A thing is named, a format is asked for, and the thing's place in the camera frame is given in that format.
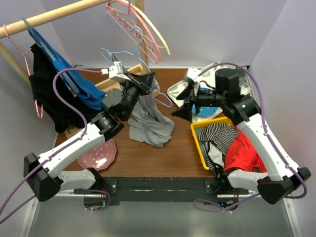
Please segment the grey tank top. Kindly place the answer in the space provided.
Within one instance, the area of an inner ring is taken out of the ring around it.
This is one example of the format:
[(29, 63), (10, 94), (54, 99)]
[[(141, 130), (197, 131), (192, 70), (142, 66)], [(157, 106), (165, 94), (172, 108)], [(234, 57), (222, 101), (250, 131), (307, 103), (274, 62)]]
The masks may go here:
[(175, 123), (157, 108), (152, 93), (140, 96), (128, 120), (129, 138), (161, 148), (171, 139)]

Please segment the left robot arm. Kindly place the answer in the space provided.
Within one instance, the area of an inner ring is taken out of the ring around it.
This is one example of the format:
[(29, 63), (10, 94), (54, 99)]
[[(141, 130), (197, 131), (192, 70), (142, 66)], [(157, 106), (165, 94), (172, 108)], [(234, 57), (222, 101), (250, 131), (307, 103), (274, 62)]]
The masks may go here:
[(82, 171), (64, 171), (77, 158), (90, 149), (116, 136), (124, 127), (140, 96), (151, 92), (155, 72), (138, 75), (132, 72), (117, 73), (113, 68), (102, 69), (98, 74), (123, 82), (124, 90), (111, 89), (102, 101), (102, 110), (84, 129), (50, 151), (24, 158), (24, 178), (39, 201), (47, 201), (64, 190), (83, 189), (92, 194), (104, 186), (103, 177), (93, 168)]

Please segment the pink plastic hanger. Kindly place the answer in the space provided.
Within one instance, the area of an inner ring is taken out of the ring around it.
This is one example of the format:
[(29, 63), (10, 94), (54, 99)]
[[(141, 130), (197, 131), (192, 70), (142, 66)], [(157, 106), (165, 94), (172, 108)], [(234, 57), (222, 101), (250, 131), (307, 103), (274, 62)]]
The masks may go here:
[(128, 0), (110, 0), (106, 12), (128, 34), (132, 41), (140, 44), (140, 51), (154, 64), (161, 62), (162, 49), (158, 48), (155, 37), (142, 17)]

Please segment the blue garment on hanger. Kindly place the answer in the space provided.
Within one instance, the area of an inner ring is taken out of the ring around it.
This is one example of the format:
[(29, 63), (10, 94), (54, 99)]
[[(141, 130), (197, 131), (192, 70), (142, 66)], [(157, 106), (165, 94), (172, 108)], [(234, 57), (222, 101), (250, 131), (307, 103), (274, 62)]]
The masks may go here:
[[(34, 29), (39, 37), (42, 39), (42, 41), (47, 45), (47, 47), (51, 50), (51, 52), (54, 54), (56, 61), (52, 63), (54, 68), (57, 71), (62, 71), (64, 69), (71, 68), (72, 66), (57, 52), (54, 48), (51, 47), (51, 45), (42, 37), (42, 35)], [(36, 44), (39, 45), (38, 41), (34, 36), (31, 35), (31, 32), (28, 30), (29, 35), (34, 39)], [(66, 72), (68, 76), (72, 79), (72, 81), (75, 83), (77, 88), (79, 89), (78, 93), (75, 93), (77, 97), (84, 102), (89, 108), (94, 110), (101, 110), (101, 102), (105, 97), (105, 92), (102, 90), (99, 90), (91, 81), (83, 78), (81, 74), (78, 71), (72, 70)]]

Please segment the cream plastic hanger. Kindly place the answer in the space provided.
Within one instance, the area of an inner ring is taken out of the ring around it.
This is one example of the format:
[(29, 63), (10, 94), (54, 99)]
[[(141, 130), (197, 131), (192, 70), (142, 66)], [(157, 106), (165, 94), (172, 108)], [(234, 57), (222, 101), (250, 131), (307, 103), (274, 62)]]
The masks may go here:
[(161, 33), (158, 31), (158, 29), (155, 27), (155, 25), (151, 22), (151, 20), (147, 17), (145, 14), (145, 4), (143, 0), (135, 0), (133, 4), (133, 8), (137, 11), (137, 13), (142, 17), (142, 19), (145, 21), (149, 29), (151, 30), (153, 36), (155, 37), (155, 40), (157, 42), (158, 48), (165, 50), (167, 54), (170, 56), (170, 50), (169, 47), (165, 41), (165, 39), (162, 37)]

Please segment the grey blue hanger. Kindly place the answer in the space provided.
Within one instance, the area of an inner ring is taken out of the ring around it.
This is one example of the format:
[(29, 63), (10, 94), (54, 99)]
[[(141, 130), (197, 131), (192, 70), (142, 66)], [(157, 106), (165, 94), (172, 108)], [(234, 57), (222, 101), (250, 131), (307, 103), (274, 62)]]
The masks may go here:
[[(36, 40), (38, 41), (39, 47), (44, 50), (44, 52), (47, 54), (48, 58), (52, 61), (52, 63), (55, 62), (56, 58), (55, 58), (54, 54), (47, 47), (47, 45), (42, 41), (42, 39), (39, 37), (37, 32), (34, 30), (34, 28), (28, 23), (28, 21), (24, 17), (22, 17), (22, 20), (24, 21), (24, 23), (29, 28), (29, 31), (31, 32), (31, 35), (34, 36), (36, 38)], [(61, 74), (60, 77), (64, 81), (64, 83), (69, 87), (69, 89), (71, 89), (74, 93), (78, 93), (79, 92), (79, 89), (77, 88), (77, 86), (72, 81), (72, 79), (68, 76), (67, 73)]]

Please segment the black garment on hanger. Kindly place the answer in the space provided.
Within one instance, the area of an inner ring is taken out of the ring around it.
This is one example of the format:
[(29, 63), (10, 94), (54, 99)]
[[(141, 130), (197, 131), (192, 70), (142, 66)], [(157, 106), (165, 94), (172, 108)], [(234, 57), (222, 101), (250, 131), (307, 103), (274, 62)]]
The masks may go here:
[[(43, 109), (55, 124), (55, 131), (63, 133), (69, 126), (84, 128), (82, 118), (62, 103), (53, 91), (53, 79), (57, 74), (53, 64), (37, 44), (31, 46), (31, 52), (34, 56), (34, 62), (33, 74), (29, 76), (29, 81), (33, 98), (38, 101), (39, 106), (43, 104)], [(90, 121), (100, 112), (89, 108), (79, 98), (74, 97), (61, 78), (57, 79), (56, 88), (60, 96), (78, 109), (87, 121)]]

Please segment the blue dotted plate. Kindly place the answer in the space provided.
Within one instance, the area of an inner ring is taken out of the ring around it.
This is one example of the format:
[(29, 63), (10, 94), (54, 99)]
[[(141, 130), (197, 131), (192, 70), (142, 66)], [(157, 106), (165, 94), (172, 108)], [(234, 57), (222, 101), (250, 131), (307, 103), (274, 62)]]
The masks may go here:
[(196, 108), (193, 105), (192, 107), (192, 114), (200, 117), (207, 117), (214, 115), (216, 112), (218, 112), (220, 107), (200, 107), (199, 113), (196, 112)]

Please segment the yellow plastic bin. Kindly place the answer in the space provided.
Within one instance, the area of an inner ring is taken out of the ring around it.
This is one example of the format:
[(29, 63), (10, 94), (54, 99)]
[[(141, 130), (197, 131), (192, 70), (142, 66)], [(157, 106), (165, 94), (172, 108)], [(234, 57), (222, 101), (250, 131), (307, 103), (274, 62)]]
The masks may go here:
[(200, 156), (202, 166), (205, 170), (209, 170), (209, 168), (206, 166), (205, 154), (202, 151), (202, 142), (199, 141), (198, 137), (199, 137), (201, 131), (211, 123), (226, 123), (227, 125), (231, 126), (233, 129), (235, 129), (238, 132), (238, 134), (241, 133), (241, 130), (239, 128), (237, 128), (235, 125), (233, 125), (232, 122), (226, 117), (221, 117), (221, 118), (216, 118), (216, 119), (211, 119), (208, 121), (196, 122), (196, 123), (191, 124), (191, 130), (193, 133), (193, 137), (194, 137), (197, 149), (198, 149), (198, 153)]

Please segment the black white striped garment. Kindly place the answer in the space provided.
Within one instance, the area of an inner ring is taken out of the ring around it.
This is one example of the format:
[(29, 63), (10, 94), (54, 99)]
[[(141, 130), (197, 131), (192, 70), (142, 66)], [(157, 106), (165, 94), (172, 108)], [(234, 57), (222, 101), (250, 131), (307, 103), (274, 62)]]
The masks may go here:
[(205, 163), (215, 176), (223, 172), (227, 151), (237, 136), (238, 132), (226, 123), (211, 123), (201, 131), (198, 138)]

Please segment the grey cup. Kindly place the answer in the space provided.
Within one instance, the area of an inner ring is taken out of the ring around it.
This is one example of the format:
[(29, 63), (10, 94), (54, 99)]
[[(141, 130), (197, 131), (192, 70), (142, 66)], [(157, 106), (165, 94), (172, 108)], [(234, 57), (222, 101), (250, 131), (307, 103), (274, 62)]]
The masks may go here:
[(239, 85), (242, 85), (246, 79), (246, 72), (241, 69), (237, 69), (237, 74), (239, 78)]

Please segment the red garment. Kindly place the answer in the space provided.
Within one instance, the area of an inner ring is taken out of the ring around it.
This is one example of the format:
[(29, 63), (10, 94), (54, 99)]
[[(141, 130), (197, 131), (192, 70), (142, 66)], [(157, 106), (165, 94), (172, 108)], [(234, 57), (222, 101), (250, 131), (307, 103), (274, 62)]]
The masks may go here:
[(239, 133), (226, 153), (224, 171), (233, 168), (248, 172), (254, 172), (255, 170), (260, 173), (267, 172), (260, 156), (242, 132)]

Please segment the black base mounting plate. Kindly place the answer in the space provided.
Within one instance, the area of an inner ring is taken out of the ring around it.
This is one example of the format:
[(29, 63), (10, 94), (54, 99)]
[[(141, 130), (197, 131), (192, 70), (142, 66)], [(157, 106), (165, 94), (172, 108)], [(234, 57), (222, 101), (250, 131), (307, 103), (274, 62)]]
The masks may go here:
[(124, 201), (192, 202), (216, 201), (218, 195), (234, 195), (224, 190), (214, 177), (105, 177), (104, 189), (110, 195), (110, 205)]

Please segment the pink dotted plate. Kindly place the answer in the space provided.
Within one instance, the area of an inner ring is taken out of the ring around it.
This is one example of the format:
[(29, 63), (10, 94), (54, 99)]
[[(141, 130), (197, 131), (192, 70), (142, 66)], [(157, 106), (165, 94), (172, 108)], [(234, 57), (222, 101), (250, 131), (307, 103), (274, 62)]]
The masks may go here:
[(117, 154), (116, 144), (113, 139), (90, 149), (77, 159), (83, 169), (94, 168), (97, 171), (106, 169)]

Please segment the wooden clothes rack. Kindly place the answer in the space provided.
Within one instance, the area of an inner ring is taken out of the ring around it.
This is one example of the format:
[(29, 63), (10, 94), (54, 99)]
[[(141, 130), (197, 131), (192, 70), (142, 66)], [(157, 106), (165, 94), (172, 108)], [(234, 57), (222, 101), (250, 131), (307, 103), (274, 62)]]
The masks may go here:
[[(156, 33), (156, 35), (159, 37), (163, 46), (159, 46), (154, 40), (151, 40), (151, 42), (156, 47), (159, 60), (162, 60), (162, 55), (160, 53), (161, 49), (165, 49), (167, 53), (170, 54), (170, 50), (165, 40), (163, 39), (162, 35), (144, 13), (144, 2), (142, 0), (136, 0), (135, 4), (131, 4), (127, 0), (124, 0), (123, 2), (126, 3), (129, 8), (132, 7), (135, 11), (137, 11), (136, 15), (139, 15), (139, 17), (141, 18), (139, 20), (140, 22), (146, 21), (146, 23), (143, 23), (142, 25), (144, 26), (144, 28), (146, 29), (149, 35), (151, 35), (152, 33), (147, 28), (147, 25), (149, 25), (153, 29), (153, 31)], [(27, 19), (27, 21), (30, 23), (32, 27), (37, 27), (37, 26), (52, 22), (54, 20), (61, 19), (63, 17), (75, 14), (77, 12), (84, 11), (89, 8), (104, 4), (104, 3), (109, 3), (109, 1), (108, 0), (81, 0), (72, 4), (48, 11), (48, 12), (41, 13), (33, 17), (30, 17)], [(9, 25), (1, 27), (0, 38), (3, 39), (8, 36), (25, 31), (27, 29), (28, 29), (27, 24), (22, 20), (15, 23), (11, 23)], [(20, 63), (15, 59), (15, 57), (10, 53), (10, 51), (4, 46), (4, 44), (0, 45), (0, 54), (11, 65), (11, 67), (21, 76), (21, 78), (26, 82), (26, 84), (31, 85), (29, 81), (29, 75), (30, 75), (29, 69), (24, 69), (20, 65)]]

